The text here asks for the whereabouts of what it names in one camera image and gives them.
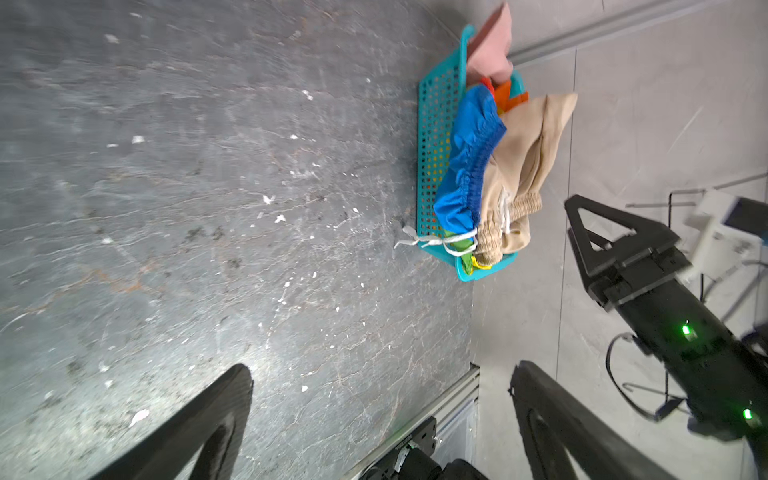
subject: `black mount bracket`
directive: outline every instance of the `black mount bracket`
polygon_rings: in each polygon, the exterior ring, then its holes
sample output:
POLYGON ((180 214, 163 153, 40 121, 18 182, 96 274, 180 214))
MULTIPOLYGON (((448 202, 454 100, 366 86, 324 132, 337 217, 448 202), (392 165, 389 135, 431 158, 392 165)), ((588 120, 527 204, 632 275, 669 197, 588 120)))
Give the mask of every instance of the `black mount bracket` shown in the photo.
POLYGON ((573 247, 581 282, 589 296, 610 311, 643 293, 672 280, 690 265, 675 248, 680 239, 663 224, 628 214, 594 200, 574 195, 565 201, 573 247), (613 242, 587 230, 579 210, 618 223, 633 231, 613 242), (592 244, 601 248, 596 250, 592 244))
POLYGON ((404 448, 408 448, 409 443, 413 442, 418 446, 419 454, 429 458, 435 453, 437 432, 437 421, 435 417, 429 417, 418 427, 413 429, 406 437, 398 443, 394 449, 390 450, 381 460, 368 467, 360 478, 362 480, 390 480, 397 478, 395 464, 398 461, 398 455, 404 448))

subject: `beige pants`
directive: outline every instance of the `beige pants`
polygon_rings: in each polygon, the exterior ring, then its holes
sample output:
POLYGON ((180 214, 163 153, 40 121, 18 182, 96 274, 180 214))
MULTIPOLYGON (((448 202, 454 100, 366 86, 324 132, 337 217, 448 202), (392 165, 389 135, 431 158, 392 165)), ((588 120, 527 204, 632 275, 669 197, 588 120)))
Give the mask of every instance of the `beige pants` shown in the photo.
POLYGON ((502 115, 507 133, 493 150, 483 177, 478 263, 498 263, 531 241, 528 215, 541 209, 563 128, 576 107, 574 93, 534 98, 502 115))

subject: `green cloth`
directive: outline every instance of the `green cloth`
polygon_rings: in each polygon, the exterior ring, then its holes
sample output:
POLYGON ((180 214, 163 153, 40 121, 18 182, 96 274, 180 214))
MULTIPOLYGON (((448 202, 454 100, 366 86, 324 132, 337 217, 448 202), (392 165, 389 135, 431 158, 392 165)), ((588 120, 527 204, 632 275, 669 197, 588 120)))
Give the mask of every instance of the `green cloth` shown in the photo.
MULTIPOLYGON (((454 237, 456 234, 445 231, 445 238, 454 237)), ((468 238, 466 240, 460 240, 456 243, 451 243, 449 248, 452 248, 453 250, 456 250, 457 252, 462 252, 464 250, 467 250, 469 247, 475 244, 475 241, 471 238, 468 238)), ((472 275, 472 252, 467 253, 465 255, 462 255, 462 266, 464 267, 464 272, 467 275, 472 275)))

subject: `laundry basket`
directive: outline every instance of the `laundry basket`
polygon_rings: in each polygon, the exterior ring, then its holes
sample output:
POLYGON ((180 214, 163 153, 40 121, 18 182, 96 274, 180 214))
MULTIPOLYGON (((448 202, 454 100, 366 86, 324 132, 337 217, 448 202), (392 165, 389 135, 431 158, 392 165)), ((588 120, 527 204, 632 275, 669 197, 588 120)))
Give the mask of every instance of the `laundry basket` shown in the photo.
MULTIPOLYGON (((451 153, 451 129, 458 112, 458 103, 466 91, 467 43, 475 28, 467 25, 462 31, 459 47, 440 65, 434 67, 419 83, 419 196, 416 206, 416 231, 420 237, 443 237, 435 216, 435 196, 448 170, 451 153)), ((462 282, 479 280, 512 263, 517 254, 504 255, 502 261, 489 270, 475 270, 467 275, 460 257, 445 251, 442 245, 423 247, 425 251, 456 268, 462 282)))

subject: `white device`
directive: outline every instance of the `white device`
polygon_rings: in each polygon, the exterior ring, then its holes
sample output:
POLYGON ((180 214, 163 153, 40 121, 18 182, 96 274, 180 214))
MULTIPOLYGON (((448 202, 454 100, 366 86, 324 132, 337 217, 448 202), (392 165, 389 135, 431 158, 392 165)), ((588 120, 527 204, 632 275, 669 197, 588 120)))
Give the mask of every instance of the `white device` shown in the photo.
POLYGON ((691 266, 677 274, 680 281, 690 282, 701 273, 712 280, 723 278, 760 248, 763 240, 756 234, 726 225, 741 200, 719 190, 704 193, 685 220, 687 226, 701 233, 688 254, 691 266))

